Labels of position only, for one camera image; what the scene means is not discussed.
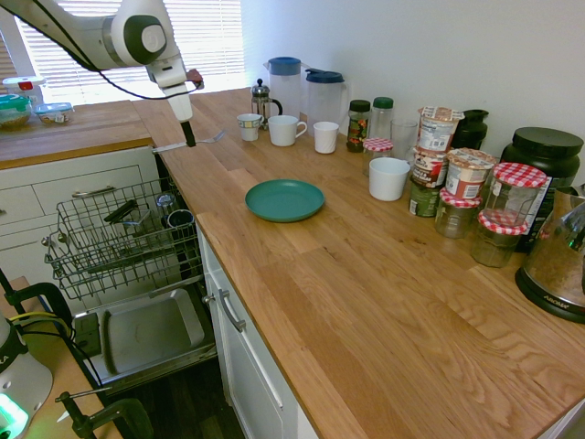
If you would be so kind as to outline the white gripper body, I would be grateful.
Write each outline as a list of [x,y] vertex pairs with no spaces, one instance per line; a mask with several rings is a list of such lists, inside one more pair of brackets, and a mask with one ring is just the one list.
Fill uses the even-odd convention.
[[193,116],[193,112],[186,84],[182,81],[172,85],[159,84],[158,87],[170,104],[176,119],[180,123],[188,122]]

